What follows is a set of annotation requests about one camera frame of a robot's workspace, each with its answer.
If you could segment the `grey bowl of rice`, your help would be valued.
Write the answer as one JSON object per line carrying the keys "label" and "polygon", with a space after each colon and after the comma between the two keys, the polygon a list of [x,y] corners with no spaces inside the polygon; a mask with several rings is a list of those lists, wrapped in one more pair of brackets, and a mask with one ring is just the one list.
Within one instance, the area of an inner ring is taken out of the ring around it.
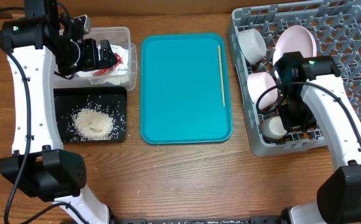
{"label": "grey bowl of rice", "polygon": [[243,30],[238,33],[240,50],[249,64],[256,64],[266,55],[263,36],[256,29]]}

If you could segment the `large white plate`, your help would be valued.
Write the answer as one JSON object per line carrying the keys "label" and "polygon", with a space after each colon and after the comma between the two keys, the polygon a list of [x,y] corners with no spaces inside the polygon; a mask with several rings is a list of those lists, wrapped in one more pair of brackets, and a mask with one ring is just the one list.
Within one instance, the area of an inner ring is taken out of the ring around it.
{"label": "large white plate", "polygon": [[273,77],[280,79],[286,65],[297,65],[303,58],[317,56],[314,36],[303,26],[287,28],[279,37],[273,54]]}

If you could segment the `red snack wrapper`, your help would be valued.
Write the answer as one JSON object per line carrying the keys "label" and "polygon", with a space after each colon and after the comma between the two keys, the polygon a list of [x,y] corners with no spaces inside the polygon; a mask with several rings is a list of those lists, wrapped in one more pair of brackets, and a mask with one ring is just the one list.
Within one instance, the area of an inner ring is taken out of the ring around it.
{"label": "red snack wrapper", "polygon": [[115,57],[117,59],[117,63],[114,66],[112,66],[111,68],[105,68],[105,69],[98,70],[97,72],[94,72],[92,74],[92,76],[93,77],[100,77],[100,76],[103,76],[103,75],[107,75],[107,74],[111,73],[121,63],[123,63],[123,59],[119,54],[115,53]]}

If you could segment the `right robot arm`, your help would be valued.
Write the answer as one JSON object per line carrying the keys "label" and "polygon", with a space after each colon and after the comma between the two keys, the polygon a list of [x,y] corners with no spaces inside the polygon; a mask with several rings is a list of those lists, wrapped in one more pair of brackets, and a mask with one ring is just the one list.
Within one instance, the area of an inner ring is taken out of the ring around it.
{"label": "right robot arm", "polygon": [[330,56],[289,52],[275,63],[284,95],[279,115],[288,131],[318,126],[334,173],[315,201],[285,209],[283,223],[361,223],[361,122]]}

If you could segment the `white paper cup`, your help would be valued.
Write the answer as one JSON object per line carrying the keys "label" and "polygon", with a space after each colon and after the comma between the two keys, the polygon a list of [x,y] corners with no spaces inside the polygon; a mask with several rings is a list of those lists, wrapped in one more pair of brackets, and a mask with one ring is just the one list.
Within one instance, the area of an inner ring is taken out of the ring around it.
{"label": "white paper cup", "polygon": [[270,117],[261,124],[261,133],[266,139],[279,140],[288,132],[283,126],[280,116]]}

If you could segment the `wooden chopstick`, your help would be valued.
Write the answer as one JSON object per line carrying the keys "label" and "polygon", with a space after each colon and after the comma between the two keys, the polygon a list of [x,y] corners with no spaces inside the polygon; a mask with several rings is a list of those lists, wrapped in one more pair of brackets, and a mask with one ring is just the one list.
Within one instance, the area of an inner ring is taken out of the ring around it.
{"label": "wooden chopstick", "polygon": [[221,92],[222,92],[222,104],[225,107],[225,91],[224,91],[224,82],[223,82],[223,68],[222,68],[222,54],[221,47],[218,45],[218,64],[220,70],[220,84],[221,84]]}

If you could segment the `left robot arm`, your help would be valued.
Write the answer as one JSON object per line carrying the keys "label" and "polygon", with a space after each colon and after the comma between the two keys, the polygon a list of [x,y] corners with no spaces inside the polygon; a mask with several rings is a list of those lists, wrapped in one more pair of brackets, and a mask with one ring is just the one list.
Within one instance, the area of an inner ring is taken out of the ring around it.
{"label": "left robot arm", "polygon": [[59,13],[57,1],[26,1],[23,18],[0,30],[14,82],[16,130],[0,172],[29,197],[64,209],[77,223],[116,223],[110,207],[87,186],[83,157],[66,151],[57,127],[53,77],[112,67],[107,40],[89,39],[87,16]]}

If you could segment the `small white plate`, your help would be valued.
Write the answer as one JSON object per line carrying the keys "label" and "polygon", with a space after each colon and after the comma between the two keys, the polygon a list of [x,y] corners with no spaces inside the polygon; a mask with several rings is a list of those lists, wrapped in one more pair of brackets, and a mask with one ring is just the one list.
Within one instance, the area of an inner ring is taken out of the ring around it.
{"label": "small white plate", "polygon": [[[247,87],[251,100],[254,104],[258,98],[269,88],[275,86],[275,80],[267,72],[251,73],[247,77]],[[278,99],[278,90],[273,89],[262,97],[259,103],[259,109],[265,109],[276,102]]]}

